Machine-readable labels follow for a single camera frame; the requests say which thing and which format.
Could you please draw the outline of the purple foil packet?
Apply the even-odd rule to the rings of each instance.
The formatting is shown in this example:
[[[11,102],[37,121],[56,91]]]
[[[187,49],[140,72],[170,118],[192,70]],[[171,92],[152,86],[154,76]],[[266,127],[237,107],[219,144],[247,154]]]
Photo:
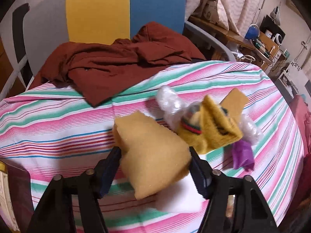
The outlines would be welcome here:
[[[243,139],[232,144],[232,158],[234,169],[253,170],[255,166],[252,145]]]

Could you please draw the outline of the white plastic wrap ball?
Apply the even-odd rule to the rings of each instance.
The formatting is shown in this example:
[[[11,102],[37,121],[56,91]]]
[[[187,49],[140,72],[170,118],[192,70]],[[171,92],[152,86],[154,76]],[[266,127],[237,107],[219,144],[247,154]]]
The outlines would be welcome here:
[[[186,104],[182,98],[170,86],[161,86],[156,93],[156,102],[163,111],[164,121],[170,129],[176,131],[180,120],[186,110]]]

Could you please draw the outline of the dark red garment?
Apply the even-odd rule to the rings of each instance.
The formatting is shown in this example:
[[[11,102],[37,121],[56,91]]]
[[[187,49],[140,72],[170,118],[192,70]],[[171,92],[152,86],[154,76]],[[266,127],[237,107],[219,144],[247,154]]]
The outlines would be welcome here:
[[[72,85],[93,107],[174,64],[206,58],[187,37],[157,22],[142,26],[132,39],[111,45],[67,42],[58,46],[31,87],[52,82]]]

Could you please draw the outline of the pink pillow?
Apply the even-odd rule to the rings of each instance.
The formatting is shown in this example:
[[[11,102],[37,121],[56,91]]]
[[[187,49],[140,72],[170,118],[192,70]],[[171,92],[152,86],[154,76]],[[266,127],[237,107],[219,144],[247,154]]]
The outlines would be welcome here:
[[[301,95],[296,95],[289,106],[299,127],[306,156],[310,153],[310,111]]]

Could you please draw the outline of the wooden desk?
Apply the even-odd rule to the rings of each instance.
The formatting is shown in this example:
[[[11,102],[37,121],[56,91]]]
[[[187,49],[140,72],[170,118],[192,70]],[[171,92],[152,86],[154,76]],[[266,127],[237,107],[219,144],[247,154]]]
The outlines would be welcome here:
[[[272,63],[272,61],[269,60],[263,53],[261,53],[259,49],[255,48],[255,46],[252,44],[250,40],[246,40],[244,37],[236,34],[235,32],[232,32],[230,30],[225,30],[215,24],[209,23],[195,16],[190,16],[188,21],[200,27],[201,29],[205,30],[209,34],[211,34],[217,40],[222,42],[224,45],[226,45],[228,42],[233,42],[246,49],[254,51],[256,55],[259,56],[268,65]]]

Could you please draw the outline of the blue jug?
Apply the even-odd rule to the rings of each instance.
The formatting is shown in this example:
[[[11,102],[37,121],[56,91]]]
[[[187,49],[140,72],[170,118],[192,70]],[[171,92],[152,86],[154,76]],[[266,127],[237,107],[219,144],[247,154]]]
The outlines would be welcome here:
[[[245,39],[256,39],[260,35],[260,28],[257,24],[251,24],[246,32]]]

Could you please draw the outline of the black shelf with items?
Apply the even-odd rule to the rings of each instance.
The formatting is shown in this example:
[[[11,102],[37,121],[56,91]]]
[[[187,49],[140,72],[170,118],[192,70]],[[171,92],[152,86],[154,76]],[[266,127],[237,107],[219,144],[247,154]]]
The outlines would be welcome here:
[[[279,46],[282,45],[283,40],[285,38],[285,32],[278,26],[270,16],[266,15],[259,27],[260,31],[266,33],[268,30],[272,33],[272,37],[275,37],[274,42]]]

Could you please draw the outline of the grey yellow blue chair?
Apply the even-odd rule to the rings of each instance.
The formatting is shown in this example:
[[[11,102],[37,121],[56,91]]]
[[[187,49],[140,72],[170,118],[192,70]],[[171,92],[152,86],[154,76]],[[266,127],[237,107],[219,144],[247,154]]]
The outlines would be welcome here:
[[[23,68],[31,83],[48,56],[65,42],[111,44],[131,38],[146,23],[155,21],[182,33],[190,30],[210,43],[227,61],[235,57],[223,43],[186,21],[186,0],[40,0],[9,10],[1,23],[5,50],[14,50],[14,72],[9,89]]]

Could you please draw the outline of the pink patterned curtain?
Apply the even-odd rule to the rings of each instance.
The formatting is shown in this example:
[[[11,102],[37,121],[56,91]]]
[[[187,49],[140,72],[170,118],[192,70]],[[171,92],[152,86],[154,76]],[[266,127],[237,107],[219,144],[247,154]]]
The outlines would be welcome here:
[[[259,3],[260,0],[186,0],[185,20],[195,16],[245,36]]]

